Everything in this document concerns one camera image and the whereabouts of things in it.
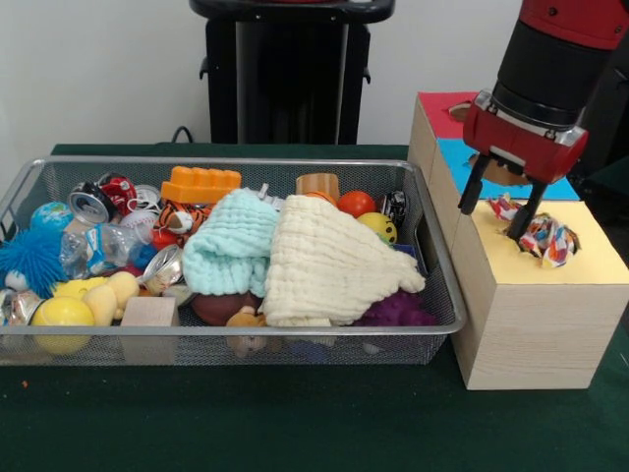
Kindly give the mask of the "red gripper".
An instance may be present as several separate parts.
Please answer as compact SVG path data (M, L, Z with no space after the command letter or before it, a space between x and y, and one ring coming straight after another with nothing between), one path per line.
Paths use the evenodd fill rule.
M519 241L536 214L546 184L562 179L572 169L585 150L588 138L589 132L578 126L555 132L473 104L464 123L463 139L477 154L473 156L471 174L458 208L465 215L474 211L491 161L520 178L528 178L533 181L531 194L517 210L506 232L508 238Z

